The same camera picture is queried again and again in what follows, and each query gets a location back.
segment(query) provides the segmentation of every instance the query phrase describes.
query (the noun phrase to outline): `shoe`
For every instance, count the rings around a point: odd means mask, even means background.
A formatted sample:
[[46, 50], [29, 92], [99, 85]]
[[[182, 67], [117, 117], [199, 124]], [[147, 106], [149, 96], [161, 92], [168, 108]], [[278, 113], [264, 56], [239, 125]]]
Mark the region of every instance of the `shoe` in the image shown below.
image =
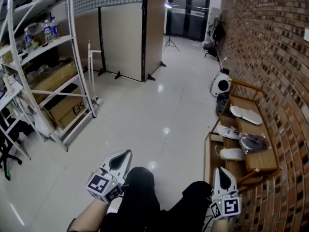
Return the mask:
[[243, 118], [255, 125], [261, 125], [263, 123], [261, 116], [252, 110], [243, 109], [237, 106], [231, 106], [230, 110], [234, 116]]
[[226, 137], [226, 138], [237, 140], [239, 137], [239, 131], [234, 127], [228, 128], [223, 125], [218, 125], [217, 131], [221, 136]]
[[224, 160], [245, 160], [246, 155], [242, 149], [232, 148], [232, 149], [222, 149], [220, 150], [220, 156]]
[[265, 137], [242, 133], [239, 143], [244, 152], [255, 152], [269, 148], [269, 142]]

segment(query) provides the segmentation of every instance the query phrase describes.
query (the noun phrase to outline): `cardboard box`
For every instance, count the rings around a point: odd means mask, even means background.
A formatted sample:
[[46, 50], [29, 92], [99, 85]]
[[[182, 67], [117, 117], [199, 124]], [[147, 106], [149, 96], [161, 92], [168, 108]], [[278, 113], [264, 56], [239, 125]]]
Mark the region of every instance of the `cardboard box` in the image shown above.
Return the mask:
[[33, 40], [38, 42], [40, 45], [46, 44], [44, 31], [34, 34]]
[[[69, 63], [61, 63], [55, 67], [52, 72], [43, 73], [30, 82], [30, 87], [33, 90], [55, 91], [65, 82], [77, 75], [77, 69], [74, 61]], [[40, 104], [48, 95], [33, 94], [34, 99]]]
[[[80, 94], [76, 84], [70, 84], [61, 92]], [[85, 110], [82, 97], [56, 95], [45, 106], [50, 118], [61, 128], [65, 129], [81, 112]]]
[[3, 63], [9, 64], [12, 61], [13, 61], [13, 56], [12, 56], [11, 51], [8, 51], [7, 53], [3, 55]]

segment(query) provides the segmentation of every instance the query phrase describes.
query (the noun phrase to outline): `knee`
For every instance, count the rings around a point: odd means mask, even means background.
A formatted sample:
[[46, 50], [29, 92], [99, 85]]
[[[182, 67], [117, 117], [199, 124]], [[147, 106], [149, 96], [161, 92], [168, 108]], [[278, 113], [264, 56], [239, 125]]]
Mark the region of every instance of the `knee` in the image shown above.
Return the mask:
[[193, 182], [191, 185], [189, 185], [184, 191], [183, 191], [183, 197], [196, 197], [196, 198], [202, 198], [202, 197], [209, 197], [211, 196], [212, 187], [205, 181], [196, 181]]
[[134, 167], [127, 174], [126, 181], [130, 186], [154, 187], [154, 175], [144, 167]]

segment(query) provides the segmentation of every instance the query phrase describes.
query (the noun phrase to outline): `plastic bag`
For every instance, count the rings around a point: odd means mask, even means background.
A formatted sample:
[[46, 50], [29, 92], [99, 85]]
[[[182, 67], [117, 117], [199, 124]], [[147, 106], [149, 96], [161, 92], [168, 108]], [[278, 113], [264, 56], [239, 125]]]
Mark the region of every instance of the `plastic bag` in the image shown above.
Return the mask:
[[239, 144], [245, 154], [269, 148], [269, 142], [264, 135], [258, 136], [243, 132], [239, 134]]
[[217, 106], [216, 106], [216, 114], [219, 116], [219, 114], [222, 112], [229, 96], [230, 92], [224, 92], [222, 94], [219, 94], [217, 97]]

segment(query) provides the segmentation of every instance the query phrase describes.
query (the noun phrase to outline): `white slipper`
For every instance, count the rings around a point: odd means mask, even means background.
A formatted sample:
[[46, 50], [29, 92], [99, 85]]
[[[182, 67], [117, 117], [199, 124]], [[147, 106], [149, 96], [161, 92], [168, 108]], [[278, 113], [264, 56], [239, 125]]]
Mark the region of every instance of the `white slipper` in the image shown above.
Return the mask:
[[230, 110], [234, 116], [243, 118], [255, 125], [261, 125], [263, 123], [261, 116], [252, 110], [243, 109], [237, 106], [231, 106]]
[[229, 128], [229, 127], [219, 124], [217, 126], [217, 131], [221, 136], [226, 137], [226, 138], [237, 140], [239, 137], [239, 131], [234, 127]]
[[242, 149], [232, 148], [232, 149], [222, 149], [220, 150], [221, 158], [225, 160], [245, 160], [245, 153]]

